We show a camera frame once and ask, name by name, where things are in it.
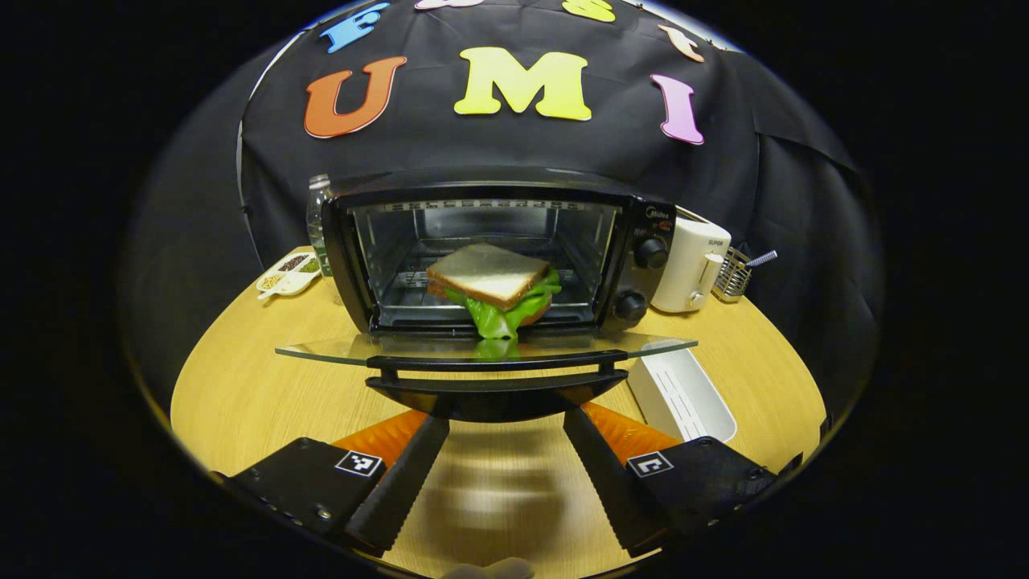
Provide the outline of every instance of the bread slice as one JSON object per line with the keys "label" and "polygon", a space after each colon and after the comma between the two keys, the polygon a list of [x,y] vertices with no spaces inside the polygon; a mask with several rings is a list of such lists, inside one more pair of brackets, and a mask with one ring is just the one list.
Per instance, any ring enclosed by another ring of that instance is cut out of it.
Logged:
{"label": "bread slice", "polygon": [[507,312],[522,301],[549,266],[543,259],[489,243],[474,243],[440,258],[425,274],[430,294],[439,295],[439,288],[432,287],[436,282]]}
{"label": "bread slice", "polygon": [[[435,280],[429,281],[429,284],[426,287],[426,293],[429,294],[430,296],[435,296],[437,298],[442,298],[445,300],[447,299],[447,292],[443,292],[443,286],[440,285],[439,282]],[[551,305],[553,303],[554,303],[554,296],[547,296],[546,304],[543,307],[539,309],[539,312],[537,312],[536,314],[530,316],[529,318],[524,319],[518,325],[519,328],[523,326],[529,326],[530,324],[535,324],[537,320],[543,318],[543,315],[546,314],[546,311],[551,310]]]}

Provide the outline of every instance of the metal utensil holder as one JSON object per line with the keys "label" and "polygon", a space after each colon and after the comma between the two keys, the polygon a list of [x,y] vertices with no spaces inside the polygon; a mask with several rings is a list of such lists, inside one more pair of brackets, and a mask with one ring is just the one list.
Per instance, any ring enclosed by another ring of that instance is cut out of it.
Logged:
{"label": "metal utensil holder", "polygon": [[711,288],[715,297],[728,304],[740,301],[750,281],[751,269],[747,267],[749,261],[750,257],[733,247],[729,248],[718,277],[714,280],[714,287]]}

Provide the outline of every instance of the pink letter i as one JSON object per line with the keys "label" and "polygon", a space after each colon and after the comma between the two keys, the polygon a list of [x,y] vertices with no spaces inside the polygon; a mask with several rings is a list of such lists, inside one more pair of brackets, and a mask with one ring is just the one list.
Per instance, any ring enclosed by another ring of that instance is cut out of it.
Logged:
{"label": "pink letter i", "polygon": [[661,86],[661,94],[665,97],[666,120],[661,124],[662,132],[687,143],[703,143],[704,135],[697,130],[694,109],[689,104],[689,96],[694,94],[693,86],[660,74],[651,74],[650,79]]}

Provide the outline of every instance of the round table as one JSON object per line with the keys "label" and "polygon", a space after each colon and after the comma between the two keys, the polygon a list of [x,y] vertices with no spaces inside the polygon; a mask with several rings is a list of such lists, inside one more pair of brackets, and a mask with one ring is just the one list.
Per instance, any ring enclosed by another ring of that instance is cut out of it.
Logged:
{"label": "round table", "polygon": [[[243,289],[197,343],[176,383],[172,429],[205,468],[232,476],[297,437],[331,443],[406,410],[364,386],[377,370],[275,354],[278,347],[357,334],[331,280],[318,278],[296,296],[257,296],[252,284]],[[632,332],[699,341],[690,352],[738,424],[728,445],[751,461],[778,472],[818,445],[825,419],[818,389],[789,343],[746,298],[734,304],[712,298],[684,315],[651,309]],[[628,370],[634,363],[615,366]],[[643,421],[627,383],[594,402]],[[382,560],[435,577],[459,563],[486,566],[507,556],[528,559],[536,576],[547,579],[633,560],[618,546],[560,414],[493,425],[452,421]]]}

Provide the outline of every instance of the yellow letter m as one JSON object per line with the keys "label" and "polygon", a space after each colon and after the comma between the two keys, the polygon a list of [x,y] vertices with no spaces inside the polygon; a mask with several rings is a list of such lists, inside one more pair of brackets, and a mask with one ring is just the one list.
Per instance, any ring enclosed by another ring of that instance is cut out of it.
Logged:
{"label": "yellow letter m", "polygon": [[533,97],[543,89],[536,111],[543,116],[589,120],[593,112],[582,102],[582,57],[566,52],[546,52],[529,70],[522,68],[504,48],[478,47],[461,50],[470,63],[468,89],[454,104],[459,114],[493,114],[500,101],[493,98],[493,84],[514,112],[524,112]]}

